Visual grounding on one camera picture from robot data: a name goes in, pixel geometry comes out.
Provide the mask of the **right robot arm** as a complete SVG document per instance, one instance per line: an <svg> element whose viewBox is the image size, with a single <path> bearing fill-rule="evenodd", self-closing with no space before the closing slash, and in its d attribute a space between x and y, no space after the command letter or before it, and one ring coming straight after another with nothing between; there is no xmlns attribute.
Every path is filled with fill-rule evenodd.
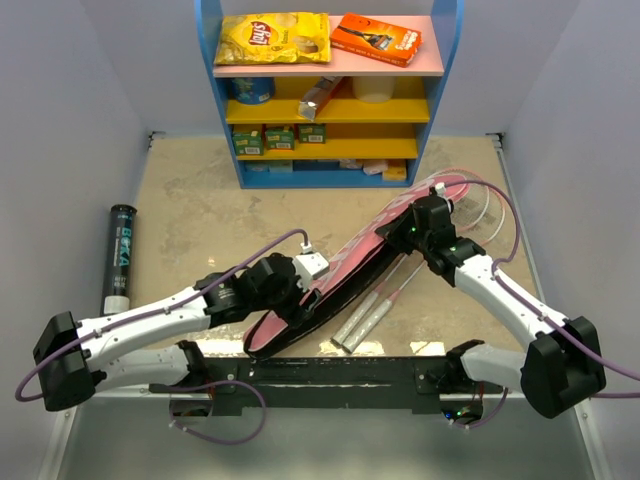
<svg viewBox="0 0 640 480"><path fill-rule="evenodd" d="M434 274L482 305L523 349L470 343L445 369L452 390L491 383L522 393L537 413L554 418L605 388L595 326L584 317L568 319L501 271L482 247L457 233L448 201L422 197L376 233L400 252L420 253Z"/></svg>

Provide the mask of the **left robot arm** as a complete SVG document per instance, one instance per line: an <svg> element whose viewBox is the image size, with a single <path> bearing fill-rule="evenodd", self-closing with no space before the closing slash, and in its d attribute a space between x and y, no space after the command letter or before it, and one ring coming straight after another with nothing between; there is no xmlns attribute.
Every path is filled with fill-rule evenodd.
<svg viewBox="0 0 640 480"><path fill-rule="evenodd" d="M328 270L319 253L273 253L127 312L85 320L57 314L33 350L44 406L49 412L77 406L98 390L131 384L136 374L153 384L196 392L207 380L200 354L177 346L145 359L147 346L242 322L261 311L297 327L312 316L321 299L313 284Z"/></svg>

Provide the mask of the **pink racket bag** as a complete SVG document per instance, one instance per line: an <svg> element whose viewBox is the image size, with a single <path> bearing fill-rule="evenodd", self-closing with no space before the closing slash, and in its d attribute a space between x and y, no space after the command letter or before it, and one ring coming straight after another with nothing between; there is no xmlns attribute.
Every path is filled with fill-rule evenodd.
<svg viewBox="0 0 640 480"><path fill-rule="evenodd" d="M309 319L291 327L275 312L266 313L243 338L244 352L254 359L269 358L325 325L366 291L395 262L399 252L376 234L376 229L401 215L416 199L429 194L440 182L464 179L461 174L441 174L415 183L390 200L372 220L329 260L330 270L312 287L321 301Z"/></svg>

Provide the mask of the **black shuttlecock tube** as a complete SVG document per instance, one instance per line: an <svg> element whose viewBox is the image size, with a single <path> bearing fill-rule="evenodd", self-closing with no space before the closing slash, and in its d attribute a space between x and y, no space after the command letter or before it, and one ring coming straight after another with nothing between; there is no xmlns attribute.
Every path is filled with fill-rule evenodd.
<svg viewBox="0 0 640 480"><path fill-rule="evenodd" d="M114 205L109 212L102 316L122 313L130 308L129 280L136 215L137 210L126 204Z"/></svg>

